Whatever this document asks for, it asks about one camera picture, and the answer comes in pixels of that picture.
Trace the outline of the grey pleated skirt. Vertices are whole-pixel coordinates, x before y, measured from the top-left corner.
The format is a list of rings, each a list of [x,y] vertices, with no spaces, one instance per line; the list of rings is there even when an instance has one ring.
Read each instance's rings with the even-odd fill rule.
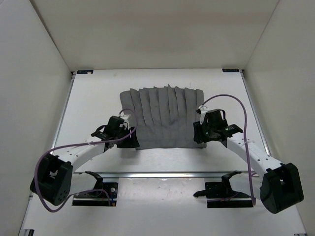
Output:
[[[200,89],[171,87],[133,88],[120,93],[122,109],[136,113],[138,150],[154,148],[205,148],[194,141],[193,124],[200,120],[197,108],[204,101]]]

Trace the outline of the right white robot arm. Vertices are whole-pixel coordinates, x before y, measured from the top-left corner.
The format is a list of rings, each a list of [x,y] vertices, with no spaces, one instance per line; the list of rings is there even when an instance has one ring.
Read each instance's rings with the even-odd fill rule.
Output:
[[[194,197],[226,199],[243,193],[259,199],[273,214],[304,200],[300,175],[294,164],[284,164],[273,158],[245,138],[240,127],[228,125],[224,110],[209,110],[200,106],[196,112],[200,120],[193,124],[194,141],[198,144],[220,142],[242,158],[258,177],[253,178],[251,173],[232,171],[223,175],[216,186],[195,192]]]

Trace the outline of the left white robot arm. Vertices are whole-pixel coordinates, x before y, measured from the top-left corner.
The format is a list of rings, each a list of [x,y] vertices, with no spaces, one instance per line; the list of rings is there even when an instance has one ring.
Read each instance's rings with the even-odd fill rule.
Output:
[[[138,148],[137,127],[131,126],[129,120],[130,115],[127,114],[112,116],[106,125],[98,127],[83,143],[65,145],[65,152],[58,155],[53,155],[52,151],[45,153],[36,164],[31,192],[37,194],[43,204],[51,203],[58,208],[63,207],[73,195],[108,197],[99,174],[75,172],[113,147]]]

